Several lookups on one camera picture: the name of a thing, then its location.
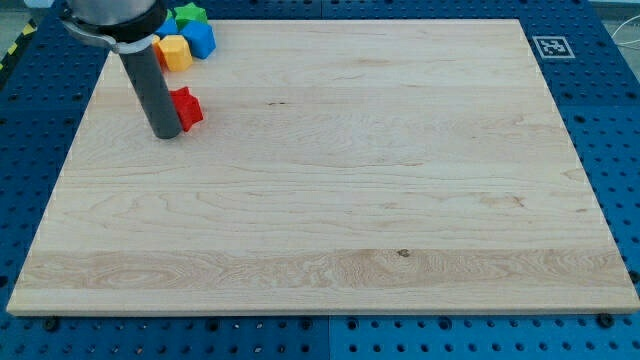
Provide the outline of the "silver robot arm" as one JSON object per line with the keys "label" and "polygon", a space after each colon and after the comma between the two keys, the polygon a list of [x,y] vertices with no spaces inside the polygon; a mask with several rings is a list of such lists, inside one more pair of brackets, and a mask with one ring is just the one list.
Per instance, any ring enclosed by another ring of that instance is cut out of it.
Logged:
{"label": "silver robot arm", "polygon": [[76,40],[125,55],[148,48],[167,14],[163,0],[64,0],[58,12]]}

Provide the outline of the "blue block behind arm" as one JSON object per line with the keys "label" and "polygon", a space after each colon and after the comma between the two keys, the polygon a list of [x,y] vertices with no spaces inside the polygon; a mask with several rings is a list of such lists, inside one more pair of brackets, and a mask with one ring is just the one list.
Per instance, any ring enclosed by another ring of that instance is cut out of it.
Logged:
{"label": "blue block behind arm", "polygon": [[168,35],[179,35],[179,29],[178,29],[178,25],[177,22],[174,18],[169,18],[167,19],[156,31],[155,34],[160,37],[160,38],[164,38]]}

